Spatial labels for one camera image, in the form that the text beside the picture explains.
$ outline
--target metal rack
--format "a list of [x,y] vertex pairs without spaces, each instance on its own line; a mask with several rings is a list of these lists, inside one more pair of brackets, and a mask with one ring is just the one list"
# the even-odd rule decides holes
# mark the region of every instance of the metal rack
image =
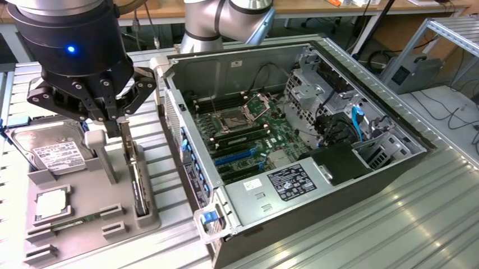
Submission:
[[420,25],[401,54],[392,62],[391,67],[381,73],[380,79],[384,83],[392,79],[407,55],[413,50],[413,47],[417,41],[421,39],[427,29],[431,29],[437,33],[437,35],[453,42],[475,56],[475,58],[461,68],[456,78],[453,79],[453,82],[460,79],[460,77],[467,73],[468,69],[479,61],[479,16],[471,15],[467,17],[428,18]]

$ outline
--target workbench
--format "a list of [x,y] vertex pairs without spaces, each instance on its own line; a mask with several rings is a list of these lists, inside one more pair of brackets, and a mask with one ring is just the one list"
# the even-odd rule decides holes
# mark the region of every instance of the workbench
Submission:
[[[117,4],[125,4],[131,0],[116,0]],[[359,41],[355,45],[352,53],[357,52],[365,37],[371,32],[372,26],[377,21],[379,14],[384,9],[387,0],[383,0],[379,6],[369,6],[365,12],[371,19],[365,25]],[[284,18],[285,26],[289,25],[289,19],[292,18],[320,18],[320,17],[348,17],[361,16],[364,7],[351,5],[348,7],[335,7],[325,0],[275,0],[276,8],[275,18]],[[185,7],[183,0],[148,0],[148,9],[155,25],[177,24],[185,21]],[[464,0],[453,0],[456,6],[452,17],[459,16],[469,4]],[[436,6],[416,6],[408,2],[408,0],[396,0],[388,14],[415,14],[415,13],[443,13],[444,7]],[[0,5],[0,34],[8,43],[13,55],[20,63],[31,62],[32,57],[25,49],[23,42],[16,34],[16,27],[13,25],[13,19],[11,18],[5,6]],[[137,10],[137,18],[140,25],[148,25],[149,20],[144,7]],[[133,19],[133,13],[125,14],[119,19],[120,26],[131,26]]]
[[[361,82],[437,147],[427,159],[387,188],[295,235],[231,264],[228,268],[477,268],[479,174],[461,158],[456,145],[379,79],[329,40],[292,36],[265,44],[316,40]],[[225,48],[243,46],[225,44]],[[172,49],[163,49],[173,54]],[[148,66],[159,51],[135,52],[137,66]],[[51,115],[25,102],[28,83],[40,76],[37,63],[21,63],[0,73],[1,117]],[[129,116],[132,136],[145,149],[148,172],[161,227],[124,242],[92,251],[53,268],[211,268],[205,245],[192,221],[179,175],[157,120],[152,98]],[[108,140],[117,147],[119,140]],[[25,217],[27,161],[0,143],[0,268],[23,268],[23,218]]]

